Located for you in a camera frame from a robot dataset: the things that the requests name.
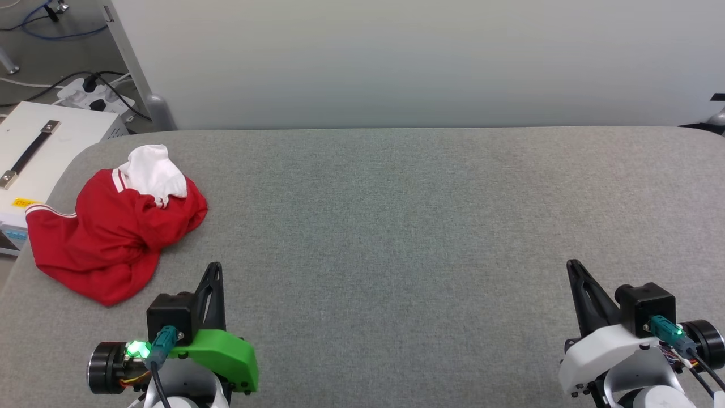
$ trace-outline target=power strip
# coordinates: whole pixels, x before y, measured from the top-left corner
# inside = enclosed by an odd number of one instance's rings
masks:
[[[79,107],[86,110],[93,110],[91,109],[91,103],[102,100],[106,104],[103,112],[115,113],[125,122],[133,120],[134,113],[121,102],[118,95],[108,86],[99,84],[92,92],[86,92],[83,89],[83,78],[76,79],[61,89],[58,92],[58,99],[62,101],[60,103],[64,106]],[[136,105],[133,99],[129,97],[123,97],[123,99],[131,106]]]

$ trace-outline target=white striped trim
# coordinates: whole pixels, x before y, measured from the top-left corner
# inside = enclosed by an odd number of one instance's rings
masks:
[[[121,170],[114,168],[111,171],[111,178],[113,179],[113,185],[116,186],[116,192],[122,192],[125,189],[121,177]]]
[[[25,215],[27,216],[29,213],[32,213],[33,211],[39,211],[39,210],[51,211],[53,214],[55,214],[57,216],[60,216],[60,217],[67,218],[67,219],[73,219],[73,218],[75,218],[75,217],[78,216],[76,213],[72,213],[72,214],[59,213],[58,211],[55,211],[53,208],[50,208],[49,206],[47,206],[45,204],[32,204],[32,205],[29,205],[25,209]]]

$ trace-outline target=gray fabric tablecloth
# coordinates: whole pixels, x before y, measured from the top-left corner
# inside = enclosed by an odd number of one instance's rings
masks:
[[[165,144],[210,212],[137,296],[105,308],[24,249],[0,297],[3,407],[126,407],[96,396],[103,340],[146,334],[161,292],[225,272],[228,330],[260,392],[235,407],[593,407],[557,380],[578,334],[566,260],[609,293],[657,282],[678,318],[725,329],[725,139],[572,127],[179,131],[90,147],[49,204],[73,211],[100,168]],[[680,380],[701,407],[708,396]]]

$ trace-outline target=metal connector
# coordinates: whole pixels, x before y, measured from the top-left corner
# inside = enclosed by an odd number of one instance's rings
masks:
[[[41,133],[50,133],[53,134],[55,132],[55,129],[60,124],[60,121],[48,121],[45,126],[43,126],[43,130],[41,130]]]
[[[8,170],[5,174],[0,177],[0,189],[9,189],[10,184],[17,178],[17,173],[12,170]]]

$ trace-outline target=yellow label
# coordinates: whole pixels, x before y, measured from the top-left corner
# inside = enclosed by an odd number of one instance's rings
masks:
[[[12,202],[13,207],[20,207],[20,208],[27,208],[30,204],[36,204],[40,201],[33,201],[33,200],[26,200],[25,198],[16,198],[15,201]]]

